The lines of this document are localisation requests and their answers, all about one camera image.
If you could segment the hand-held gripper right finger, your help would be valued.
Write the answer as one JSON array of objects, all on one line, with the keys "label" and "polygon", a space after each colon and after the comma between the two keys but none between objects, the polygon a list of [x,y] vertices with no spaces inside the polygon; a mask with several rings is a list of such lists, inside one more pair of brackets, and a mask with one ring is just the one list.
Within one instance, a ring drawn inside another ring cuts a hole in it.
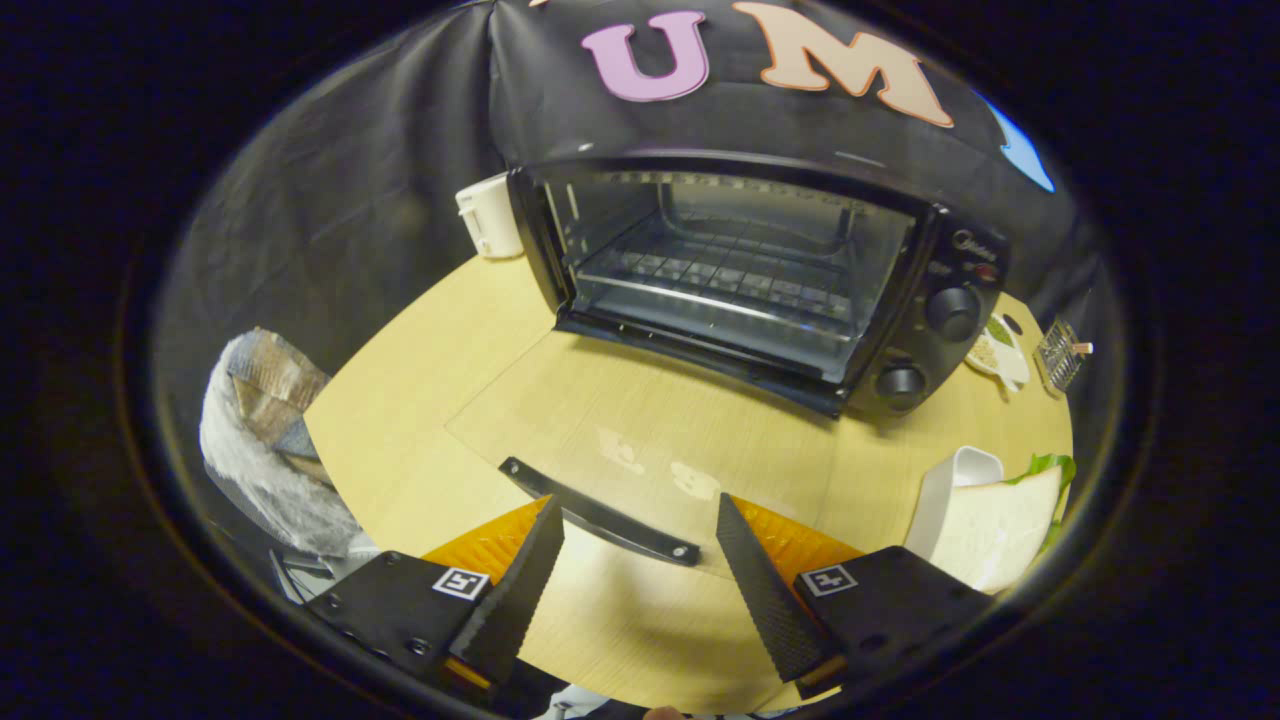
[{"label": "hand-held gripper right finger", "polygon": [[716,538],[774,670],[797,691],[892,679],[991,606],[902,546],[864,552],[730,493]]}]

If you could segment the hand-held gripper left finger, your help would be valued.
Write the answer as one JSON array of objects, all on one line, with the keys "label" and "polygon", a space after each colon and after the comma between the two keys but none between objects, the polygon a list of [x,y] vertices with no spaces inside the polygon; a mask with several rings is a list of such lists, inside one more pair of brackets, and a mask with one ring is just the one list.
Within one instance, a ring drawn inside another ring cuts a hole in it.
[{"label": "hand-held gripper left finger", "polygon": [[561,502],[545,496],[424,556],[381,552],[305,607],[415,679],[497,691],[515,669],[563,541]]}]

